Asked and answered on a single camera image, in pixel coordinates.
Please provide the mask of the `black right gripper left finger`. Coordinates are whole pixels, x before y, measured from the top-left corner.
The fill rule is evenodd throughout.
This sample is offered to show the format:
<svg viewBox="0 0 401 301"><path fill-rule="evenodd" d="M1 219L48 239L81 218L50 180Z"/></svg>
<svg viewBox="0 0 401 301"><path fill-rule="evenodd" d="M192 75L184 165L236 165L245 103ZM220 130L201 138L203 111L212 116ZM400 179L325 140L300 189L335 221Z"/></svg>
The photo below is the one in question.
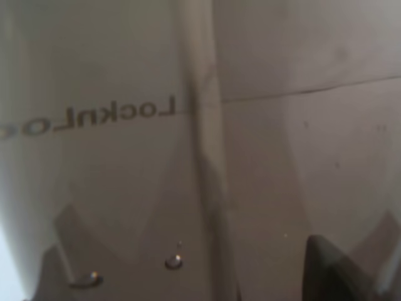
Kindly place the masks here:
<svg viewBox="0 0 401 301"><path fill-rule="evenodd" d="M53 220L56 243L42 259L32 300L96 300L103 282L103 245L68 205Z"/></svg>

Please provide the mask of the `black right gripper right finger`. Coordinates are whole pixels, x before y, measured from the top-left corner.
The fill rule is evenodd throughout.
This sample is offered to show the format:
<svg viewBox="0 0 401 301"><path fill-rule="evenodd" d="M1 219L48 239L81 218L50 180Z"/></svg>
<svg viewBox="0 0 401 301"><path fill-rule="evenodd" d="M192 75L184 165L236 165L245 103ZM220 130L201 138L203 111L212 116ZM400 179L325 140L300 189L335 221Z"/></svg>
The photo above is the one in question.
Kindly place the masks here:
<svg viewBox="0 0 401 301"><path fill-rule="evenodd" d="M303 300L400 300L400 223L385 213L350 253L323 235L306 241Z"/></svg>

